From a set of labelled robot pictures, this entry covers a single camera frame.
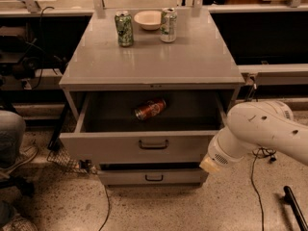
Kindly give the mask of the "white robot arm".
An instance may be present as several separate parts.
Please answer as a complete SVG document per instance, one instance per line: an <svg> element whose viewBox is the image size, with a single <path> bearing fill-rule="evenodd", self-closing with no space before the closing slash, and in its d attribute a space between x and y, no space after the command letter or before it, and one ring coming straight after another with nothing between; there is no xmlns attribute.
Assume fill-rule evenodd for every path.
<svg viewBox="0 0 308 231"><path fill-rule="evenodd" d="M292 110L281 101L237 104L211 139L199 166L217 172L259 148L279 151L307 166L308 127L295 122Z"/></svg>

